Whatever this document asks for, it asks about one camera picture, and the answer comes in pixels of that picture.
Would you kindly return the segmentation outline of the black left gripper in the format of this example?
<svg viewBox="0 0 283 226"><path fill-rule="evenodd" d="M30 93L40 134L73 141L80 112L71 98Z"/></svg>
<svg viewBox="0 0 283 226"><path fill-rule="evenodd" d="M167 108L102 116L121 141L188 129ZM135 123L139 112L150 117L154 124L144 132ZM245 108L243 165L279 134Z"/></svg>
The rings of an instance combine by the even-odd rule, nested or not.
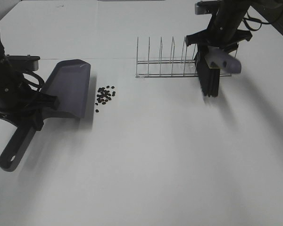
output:
<svg viewBox="0 0 283 226"><path fill-rule="evenodd" d="M0 68L0 119L18 128L23 119L39 121L41 108L57 110L58 97L40 93L44 84L32 71Z"/></svg>

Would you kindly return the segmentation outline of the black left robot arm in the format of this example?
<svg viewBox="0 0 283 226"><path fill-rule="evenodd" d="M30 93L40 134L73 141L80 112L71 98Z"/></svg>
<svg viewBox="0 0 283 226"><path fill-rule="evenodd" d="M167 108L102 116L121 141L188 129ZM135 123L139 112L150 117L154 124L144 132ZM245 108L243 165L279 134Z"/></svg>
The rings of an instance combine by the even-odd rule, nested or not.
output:
<svg viewBox="0 0 283 226"><path fill-rule="evenodd" d="M44 125L44 108L56 109L57 96L44 94L45 81L35 73L38 56L5 54L0 39L0 119L19 127L22 124L40 131Z"/></svg>

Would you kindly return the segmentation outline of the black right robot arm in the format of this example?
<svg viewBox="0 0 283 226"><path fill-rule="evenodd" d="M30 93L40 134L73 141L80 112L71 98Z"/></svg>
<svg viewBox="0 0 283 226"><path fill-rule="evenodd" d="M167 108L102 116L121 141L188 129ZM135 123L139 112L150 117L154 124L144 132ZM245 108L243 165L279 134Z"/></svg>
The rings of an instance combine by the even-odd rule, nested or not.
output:
<svg viewBox="0 0 283 226"><path fill-rule="evenodd" d="M205 30L185 37L186 46L197 44L201 46L218 47L227 53L238 48L242 40L250 41L250 31L239 30L247 10L248 0L212 0L195 3L195 14L211 14L212 17Z"/></svg>

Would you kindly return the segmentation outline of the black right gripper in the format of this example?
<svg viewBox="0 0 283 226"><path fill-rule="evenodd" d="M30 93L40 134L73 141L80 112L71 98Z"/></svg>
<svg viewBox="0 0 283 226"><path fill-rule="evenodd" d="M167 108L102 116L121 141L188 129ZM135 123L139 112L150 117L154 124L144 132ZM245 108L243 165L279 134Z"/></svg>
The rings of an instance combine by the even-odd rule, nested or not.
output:
<svg viewBox="0 0 283 226"><path fill-rule="evenodd" d="M186 46L192 44L209 45L212 47L229 48L239 42L250 41L250 31L239 30L244 17L244 9L218 9L217 13L211 16L206 31L185 36Z"/></svg>

